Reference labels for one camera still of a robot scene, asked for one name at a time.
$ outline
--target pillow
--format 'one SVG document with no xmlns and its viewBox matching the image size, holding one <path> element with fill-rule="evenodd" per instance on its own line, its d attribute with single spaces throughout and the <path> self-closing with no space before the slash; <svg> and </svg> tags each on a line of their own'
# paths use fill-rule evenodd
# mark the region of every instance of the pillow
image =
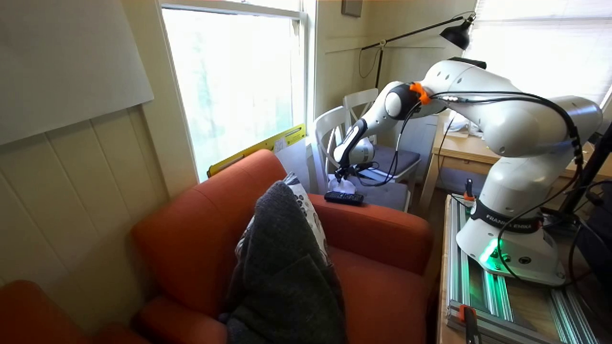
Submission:
<svg viewBox="0 0 612 344">
<path fill-rule="evenodd" d="M 276 182 L 257 203 L 222 321 L 230 342 L 345 344 L 345 302 L 314 233 L 308 197 Z"/>
</svg>

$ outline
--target robotic arm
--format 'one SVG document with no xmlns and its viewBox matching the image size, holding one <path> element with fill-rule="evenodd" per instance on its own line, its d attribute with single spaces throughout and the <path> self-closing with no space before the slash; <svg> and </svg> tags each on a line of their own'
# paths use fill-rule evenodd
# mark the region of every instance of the robotic arm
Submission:
<svg viewBox="0 0 612 344">
<path fill-rule="evenodd" d="M 572 157 L 582 165 L 582 142 L 597 130 L 601 109 L 584 98 L 525 94 L 473 61 L 440 61 L 419 84 L 389 84 L 335 155 L 349 166 L 360 138 L 442 109 L 473 121 L 502 157 L 458 235 L 461 251 L 494 274 L 563 285 L 557 245 L 542 228 L 542 205 Z"/>
</svg>

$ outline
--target table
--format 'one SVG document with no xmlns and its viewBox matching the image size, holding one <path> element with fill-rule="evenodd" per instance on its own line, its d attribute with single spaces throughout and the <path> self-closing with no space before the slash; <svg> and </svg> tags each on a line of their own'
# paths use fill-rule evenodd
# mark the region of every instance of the table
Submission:
<svg viewBox="0 0 612 344">
<path fill-rule="evenodd" d="M 599 342 L 570 287 L 549 289 L 482 272 L 456 243 L 456 233 L 465 222 L 463 205 L 458 195 L 450 195 L 437 342 L 465 342 L 463 325 L 458 321 L 460 304 L 477 310 L 486 342 Z"/>
<path fill-rule="evenodd" d="M 437 136 L 433 144 L 433 153 L 425 176 L 425 184 L 421 189 L 421 199 L 419 199 L 419 210 L 421 214 L 429 212 L 429 205 L 435 195 L 435 188 L 439 184 L 439 174 L 442 168 L 458 168 L 458 170 L 467 170 L 467 172 L 477 172 L 477 174 L 488 174 L 490 168 L 498 163 L 498 155 L 494 155 L 481 138 L 460 138 L 460 136 L 446 136 L 446 121 L 450 113 L 444 113 L 439 117 L 439 126 L 437 126 Z M 584 145 L 584 155 L 586 161 L 593 153 L 593 145 L 586 144 Z M 572 178 L 574 174 L 574 165 L 569 165 L 567 172 L 563 174 L 563 180 Z M 612 178 L 612 157 L 607 159 L 603 168 L 597 174 L 597 180 L 603 178 Z"/>
</svg>

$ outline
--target window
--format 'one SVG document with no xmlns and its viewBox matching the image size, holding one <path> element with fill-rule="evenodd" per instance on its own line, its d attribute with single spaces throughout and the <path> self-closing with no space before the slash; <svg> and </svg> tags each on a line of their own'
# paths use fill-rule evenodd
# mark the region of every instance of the window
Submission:
<svg viewBox="0 0 612 344">
<path fill-rule="evenodd" d="M 612 92 L 611 0 L 479 0 L 467 58 L 546 98 Z"/>
<path fill-rule="evenodd" d="M 163 19 L 199 180 L 211 165 L 307 121 L 299 12 L 173 2 Z"/>
</svg>

